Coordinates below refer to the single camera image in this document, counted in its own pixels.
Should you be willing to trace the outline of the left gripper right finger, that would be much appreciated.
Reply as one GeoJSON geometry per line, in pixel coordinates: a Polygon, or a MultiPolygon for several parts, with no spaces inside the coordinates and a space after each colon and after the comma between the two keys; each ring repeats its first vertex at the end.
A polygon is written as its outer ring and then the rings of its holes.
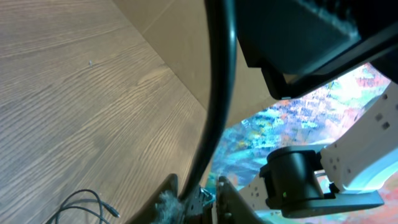
{"type": "Polygon", "coordinates": [[[221,176],[217,182],[216,191],[217,224],[266,224],[260,219],[243,200],[242,196],[230,183],[221,176]]]}

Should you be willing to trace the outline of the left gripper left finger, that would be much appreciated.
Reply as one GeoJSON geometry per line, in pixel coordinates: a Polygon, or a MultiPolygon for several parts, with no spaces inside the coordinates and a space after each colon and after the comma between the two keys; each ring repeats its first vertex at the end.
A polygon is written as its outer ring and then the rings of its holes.
{"type": "Polygon", "coordinates": [[[178,213],[178,177],[169,174],[125,224],[171,223],[178,213]]]}

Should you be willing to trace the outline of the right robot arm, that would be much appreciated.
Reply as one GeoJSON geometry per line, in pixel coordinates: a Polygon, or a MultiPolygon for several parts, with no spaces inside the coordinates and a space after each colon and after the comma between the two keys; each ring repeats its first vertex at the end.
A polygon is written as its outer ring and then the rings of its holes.
{"type": "Polygon", "coordinates": [[[397,171],[397,84],[329,145],[288,146],[267,157],[237,194],[238,211],[305,218],[383,205],[378,190],[397,171]]]}

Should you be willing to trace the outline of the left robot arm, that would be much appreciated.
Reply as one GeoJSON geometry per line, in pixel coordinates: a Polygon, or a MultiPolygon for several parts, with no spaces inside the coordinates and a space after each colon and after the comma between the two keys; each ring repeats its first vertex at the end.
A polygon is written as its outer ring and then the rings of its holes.
{"type": "Polygon", "coordinates": [[[211,91],[205,128],[184,189],[170,174],[131,223],[260,223],[259,212],[306,218],[383,205],[397,171],[396,1],[207,1],[211,91]],[[337,141],[287,146],[241,190],[200,179],[224,130],[242,49],[271,96],[296,99],[368,62],[390,84],[337,141]]]}

